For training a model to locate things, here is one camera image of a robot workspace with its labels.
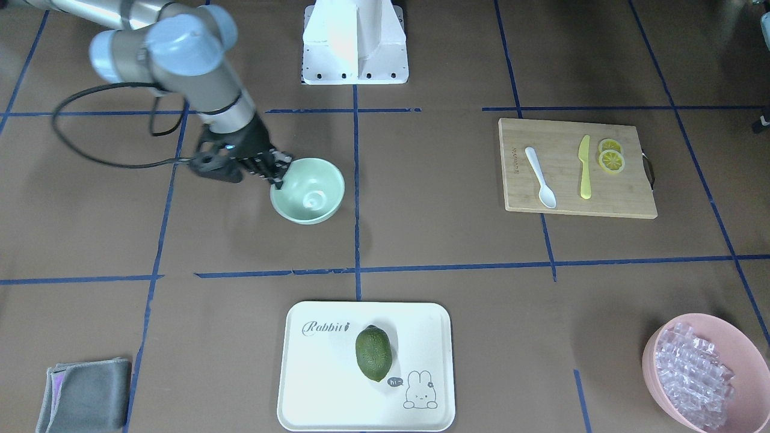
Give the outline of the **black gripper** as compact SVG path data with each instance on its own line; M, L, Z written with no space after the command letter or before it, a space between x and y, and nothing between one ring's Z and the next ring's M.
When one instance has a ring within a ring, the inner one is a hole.
M263 178L275 189L283 188L284 176L294 156L275 148L259 114L253 114L247 125L228 134L216 132L214 126L209 126L208 138L225 146L242 170Z

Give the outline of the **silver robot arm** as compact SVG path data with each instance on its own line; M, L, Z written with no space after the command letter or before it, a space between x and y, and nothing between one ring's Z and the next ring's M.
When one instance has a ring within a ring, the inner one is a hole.
M146 88L156 98L181 95L203 121L192 156L132 164L140 170L185 164L196 176L239 183L257 175L283 186L292 155L272 144L253 99L226 58L238 28L219 5L175 1L3 1L2 9L36 8L81 17L105 27L89 46L89 60L105 85L69 96L52 112L51 126L69 150L96 164L118 167L77 148L60 129L61 110L99 91Z

